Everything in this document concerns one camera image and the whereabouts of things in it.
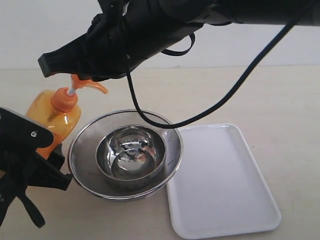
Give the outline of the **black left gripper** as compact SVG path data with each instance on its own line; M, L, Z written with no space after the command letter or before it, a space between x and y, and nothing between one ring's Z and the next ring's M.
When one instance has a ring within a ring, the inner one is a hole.
M51 188L66 191L73 179L73 174L63 174L61 168L65 163L65 157L62 153L63 144L60 143L48 159L44 159L38 153L35 153L38 167L28 180L28 185L32 187ZM6 217L9 206L17 197L20 199L33 223L37 222L37 212L31 200L26 196L26 186L15 173L18 157L5 151L1 158L7 167L5 174L0 180L0 222Z

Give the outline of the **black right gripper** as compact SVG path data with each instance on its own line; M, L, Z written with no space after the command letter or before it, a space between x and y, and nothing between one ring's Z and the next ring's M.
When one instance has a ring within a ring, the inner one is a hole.
M136 69L158 53L184 55L168 48L194 33L202 23L185 23L169 16L158 0L101 0L102 13L94 17L86 33L89 69ZM102 82L125 78L123 73L80 72L80 80Z

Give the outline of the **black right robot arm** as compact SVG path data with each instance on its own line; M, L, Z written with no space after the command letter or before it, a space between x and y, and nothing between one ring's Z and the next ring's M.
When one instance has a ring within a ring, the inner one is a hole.
M158 53L180 57L171 46L195 40L204 25L284 25L307 0L101 0L86 33L38 59L45 77L74 74L96 82L120 79Z

